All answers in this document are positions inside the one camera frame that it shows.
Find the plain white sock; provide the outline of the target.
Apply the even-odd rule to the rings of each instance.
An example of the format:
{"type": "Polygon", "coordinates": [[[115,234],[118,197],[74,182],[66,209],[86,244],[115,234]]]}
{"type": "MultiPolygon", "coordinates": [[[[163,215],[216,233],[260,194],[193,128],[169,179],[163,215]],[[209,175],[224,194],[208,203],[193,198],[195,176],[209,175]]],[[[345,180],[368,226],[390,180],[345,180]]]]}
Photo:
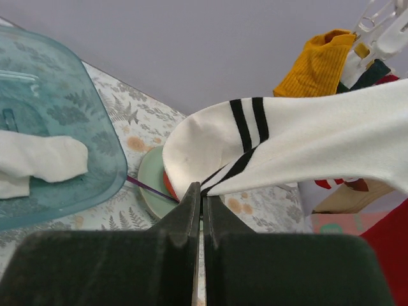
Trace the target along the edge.
{"type": "Polygon", "coordinates": [[[88,149],[70,136],[1,131],[1,199],[30,195],[30,178],[63,182],[88,172],[88,149]]]}

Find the white sock black stripes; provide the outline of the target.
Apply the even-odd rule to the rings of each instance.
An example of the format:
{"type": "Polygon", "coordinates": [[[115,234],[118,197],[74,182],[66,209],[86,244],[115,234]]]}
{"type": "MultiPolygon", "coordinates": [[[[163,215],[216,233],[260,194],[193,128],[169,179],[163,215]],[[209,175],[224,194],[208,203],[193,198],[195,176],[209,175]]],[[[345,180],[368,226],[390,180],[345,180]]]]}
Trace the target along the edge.
{"type": "Polygon", "coordinates": [[[407,191],[407,80],[319,98],[243,98],[184,119],[163,147],[176,195],[324,179],[407,191]]]}

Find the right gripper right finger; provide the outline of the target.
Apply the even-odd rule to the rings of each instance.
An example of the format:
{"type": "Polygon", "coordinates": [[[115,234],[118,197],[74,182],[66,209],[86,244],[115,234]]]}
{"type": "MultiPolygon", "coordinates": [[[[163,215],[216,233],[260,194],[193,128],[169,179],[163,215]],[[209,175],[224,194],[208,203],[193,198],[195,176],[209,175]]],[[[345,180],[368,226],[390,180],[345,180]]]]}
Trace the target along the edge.
{"type": "Polygon", "coordinates": [[[216,196],[202,207],[208,305],[393,305],[362,238],[257,233],[216,196]]]}

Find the red sock white pattern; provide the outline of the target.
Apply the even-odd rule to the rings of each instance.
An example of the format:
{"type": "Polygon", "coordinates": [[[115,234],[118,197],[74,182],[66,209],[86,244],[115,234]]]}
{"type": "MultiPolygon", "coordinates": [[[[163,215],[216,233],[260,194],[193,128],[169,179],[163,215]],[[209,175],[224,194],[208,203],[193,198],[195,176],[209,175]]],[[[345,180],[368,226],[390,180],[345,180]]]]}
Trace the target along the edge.
{"type": "Polygon", "coordinates": [[[373,248],[397,305],[407,305],[407,201],[361,235],[373,248]]]}

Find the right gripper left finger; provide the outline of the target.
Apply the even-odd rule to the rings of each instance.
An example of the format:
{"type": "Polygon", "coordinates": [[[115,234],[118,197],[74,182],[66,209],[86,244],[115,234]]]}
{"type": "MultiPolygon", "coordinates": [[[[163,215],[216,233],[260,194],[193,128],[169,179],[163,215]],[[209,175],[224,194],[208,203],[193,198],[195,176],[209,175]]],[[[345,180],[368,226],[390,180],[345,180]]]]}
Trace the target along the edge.
{"type": "Polygon", "coordinates": [[[200,185],[144,231],[38,231],[1,279],[2,305],[195,305],[200,185]]]}

